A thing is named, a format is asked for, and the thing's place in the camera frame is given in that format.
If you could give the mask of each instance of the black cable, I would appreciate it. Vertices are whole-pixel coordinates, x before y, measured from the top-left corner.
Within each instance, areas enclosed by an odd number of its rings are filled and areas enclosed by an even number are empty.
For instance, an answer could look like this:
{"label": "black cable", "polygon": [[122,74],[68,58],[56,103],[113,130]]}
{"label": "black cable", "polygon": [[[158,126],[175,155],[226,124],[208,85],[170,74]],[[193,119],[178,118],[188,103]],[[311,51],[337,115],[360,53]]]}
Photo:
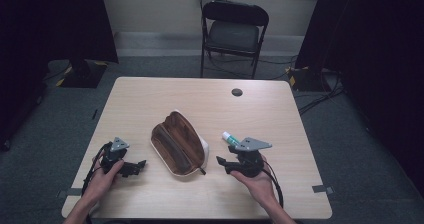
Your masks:
{"label": "black cable", "polygon": [[207,69],[207,70],[214,70],[214,71],[222,71],[222,72],[230,73],[230,74],[232,74],[232,75],[234,75],[234,76],[237,76],[237,77],[239,77],[239,78],[243,78],[243,79],[248,78],[248,77],[250,76],[250,74],[245,74],[245,73],[240,73],[240,72],[233,72],[233,71],[226,70],[226,69],[224,69],[224,68],[222,68],[222,67],[219,67],[219,66],[217,66],[217,65],[216,65],[216,63],[215,63],[212,59],[210,60],[210,62],[211,62],[211,63],[212,63],[212,65],[213,65],[215,68],[217,68],[217,69],[207,68],[207,67],[205,67],[205,69]]}
{"label": "black cable", "polygon": [[278,194],[278,200],[280,202],[280,206],[282,208],[284,208],[284,197],[283,197],[283,192],[281,191],[281,187],[280,184],[278,184],[277,180],[271,175],[271,173],[269,173],[267,170],[262,169],[262,171],[267,174],[269,176],[269,178],[271,178],[272,182],[274,182],[275,185],[275,189],[277,190],[277,194]]}
{"label": "black cable", "polygon": [[333,90],[327,94],[327,95],[322,95],[320,98],[317,98],[315,100],[313,100],[311,103],[301,107],[298,109],[299,114],[303,115],[305,114],[307,111],[309,111],[310,109],[312,109],[313,107],[315,107],[316,105],[322,103],[325,100],[329,100],[331,98],[334,98],[338,95],[340,95],[341,93],[343,93],[344,88],[343,87],[337,87],[337,85],[340,82],[340,75],[337,75],[337,79],[336,79],[336,84],[333,87]]}
{"label": "black cable", "polygon": [[[81,190],[81,196],[83,196],[84,195],[84,193],[85,193],[85,190],[87,189],[87,187],[88,187],[88,184],[90,183],[90,181],[91,181],[91,178],[93,177],[93,174],[94,174],[94,172],[95,171],[97,171],[99,168],[96,168],[95,170],[93,170],[94,169],[94,166],[96,165],[96,163],[97,163],[97,161],[99,160],[99,158],[100,158],[100,154],[102,153],[102,151],[107,147],[107,146],[109,146],[110,144],[109,143],[107,143],[107,144],[104,144],[103,146],[102,146],[102,148],[100,148],[100,150],[99,150],[99,152],[96,154],[96,156],[94,157],[94,160],[93,160],[93,164],[91,165],[91,168],[90,168],[90,170],[88,171],[88,173],[87,173],[87,177],[84,179],[84,185],[82,186],[82,190]],[[91,222],[91,218],[90,218],[90,214],[87,214],[87,217],[85,218],[85,221],[88,223],[88,224],[91,224],[92,222]]]}
{"label": "black cable", "polygon": [[294,96],[294,98],[299,98],[299,97],[310,97],[310,96],[324,96],[324,95],[322,95],[322,94],[306,94],[306,95]]}
{"label": "black cable", "polygon": [[70,62],[70,61],[68,61],[68,65],[66,66],[66,68],[65,68],[65,69],[63,69],[62,71],[60,71],[60,72],[58,72],[58,73],[56,73],[56,74],[54,74],[54,75],[52,75],[52,76],[49,76],[49,77],[44,78],[44,79],[43,79],[43,82],[44,82],[44,81],[47,81],[47,80],[50,80],[50,79],[52,79],[53,77],[56,77],[56,76],[60,75],[61,73],[63,73],[63,72],[65,72],[66,70],[68,70],[68,68],[69,68],[70,66],[71,66],[71,62]]}
{"label": "black cable", "polygon": [[[245,159],[245,158],[243,158],[243,161],[245,161],[245,162],[249,162],[251,165],[256,166],[256,167],[259,167],[257,163],[252,162],[252,161],[251,161],[251,160],[249,160],[249,159]],[[265,163],[265,164],[267,164],[267,165],[268,165],[268,167],[269,167],[269,169],[270,169],[270,170],[271,170],[271,172],[272,172],[272,174],[271,174],[271,173],[269,173],[269,171],[265,170],[265,168],[260,167],[260,168],[262,168],[262,171],[263,171],[263,172],[264,172],[264,173],[265,173],[265,174],[266,174],[269,178],[271,178],[271,181],[274,183],[274,185],[275,185],[275,189],[277,190],[277,194],[278,194],[278,201],[279,201],[279,203],[280,203],[280,206],[281,206],[282,208],[284,208],[284,197],[283,197],[283,192],[281,191],[280,184],[278,183],[277,175],[275,175],[274,169],[272,169],[272,166],[271,166],[268,162],[264,161],[263,159],[262,159],[262,162],[263,162],[263,163]]]}
{"label": "black cable", "polygon": [[[261,60],[259,59],[258,62],[264,62],[264,63],[270,63],[270,64],[276,64],[276,65],[285,65],[285,64],[292,64],[293,63],[293,58],[297,57],[298,55],[294,55],[291,57],[290,61],[288,62],[273,62],[273,61],[265,61],[265,60]],[[218,62],[224,62],[224,63],[229,63],[229,62],[241,62],[241,61],[251,61],[251,59],[235,59],[235,60],[221,60],[221,59],[217,59],[214,57],[211,57],[211,59],[214,59],[215,61]]]}
{"label": "black cable", "polygon": [[276,77],[273,77],[273,78],[270,78],[270,79],[267,79],[267,80],[275,80],[275,79],[278,79],[278,78],[281,78],[281,77],[284,77],[285,75],[287,75],[289,73],[289,71],[292,69],[293,62],[297,61],[297,59],[293,61],[293,58],[295,58],[297,56],[298,55],[294,55],[294,56],[292,56],[290,58],[290,62],[289,62],[290,63],[290,67],[283,74],[281,74],[279,76],[276,76]]}

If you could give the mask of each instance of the pouch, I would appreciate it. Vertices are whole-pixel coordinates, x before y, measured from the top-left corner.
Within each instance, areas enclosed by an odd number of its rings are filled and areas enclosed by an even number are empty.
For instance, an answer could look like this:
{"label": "pouch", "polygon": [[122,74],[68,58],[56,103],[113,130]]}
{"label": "pouch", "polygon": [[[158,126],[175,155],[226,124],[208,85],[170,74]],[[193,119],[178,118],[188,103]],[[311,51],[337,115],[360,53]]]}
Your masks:
{"label": "pouch", "polygon": [[209,146],[178,110],[153,128],[151,143],[172,174],[206,174]]}

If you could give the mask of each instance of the wooden table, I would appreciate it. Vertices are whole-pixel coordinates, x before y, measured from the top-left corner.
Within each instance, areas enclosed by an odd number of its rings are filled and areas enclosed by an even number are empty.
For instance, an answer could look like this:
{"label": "wooden table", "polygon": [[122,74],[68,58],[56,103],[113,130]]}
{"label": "wooden table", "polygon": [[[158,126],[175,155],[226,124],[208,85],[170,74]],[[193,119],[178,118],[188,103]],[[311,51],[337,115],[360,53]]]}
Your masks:
{"label": "wooden table", "polygon": [[[232,90],[243,95],[236,97]],[[209,144],[206,175],[177,178],[150,143],[153,127],[178,109]],[[289,85],[281,81],[121,77],[117,79],[73,188],[81,188],[91,159],[114,137],[130,144],[127,162],[147,160],[138,176],[119,177],[93,210],[93,218],[129,219],[267,219],[248,190],[218,165],[216,156],[236,161],[222,132],[242,140],[266,141],[263,149],[293,218],[327,219],[332,210]],[[69,196],[66,217],[79,197]]]}

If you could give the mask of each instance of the folding chair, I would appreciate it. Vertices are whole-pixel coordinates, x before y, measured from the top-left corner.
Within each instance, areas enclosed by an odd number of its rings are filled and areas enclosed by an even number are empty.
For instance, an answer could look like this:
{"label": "folding chair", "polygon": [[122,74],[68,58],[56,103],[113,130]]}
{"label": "folding chair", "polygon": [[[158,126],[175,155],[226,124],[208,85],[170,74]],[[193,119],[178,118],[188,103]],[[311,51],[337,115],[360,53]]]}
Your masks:
{"label": "folding chair", "polygon": [[[209,29],[207,20],[213,21]],[[205,4],[202,9],[200,77],[203,77],[204,57],[207,51],[209,58],[211,52],[253,58],[251,78],[254,79],[268,22],[268,13],[256,5],[221,0]]]}

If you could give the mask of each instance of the white wall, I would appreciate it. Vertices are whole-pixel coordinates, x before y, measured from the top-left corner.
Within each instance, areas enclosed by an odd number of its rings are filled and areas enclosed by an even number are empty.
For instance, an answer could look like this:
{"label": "white wall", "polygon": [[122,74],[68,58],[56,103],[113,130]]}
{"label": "white wall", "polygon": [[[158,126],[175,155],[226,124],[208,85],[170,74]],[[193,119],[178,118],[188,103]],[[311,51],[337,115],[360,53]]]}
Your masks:
{"label": "white wall", "polygon": [[[233,1],[264,8],[268,35],[304,36],[317,0]],[[201,33],[199,0],[105,0],[105,5],[113,31]]]}

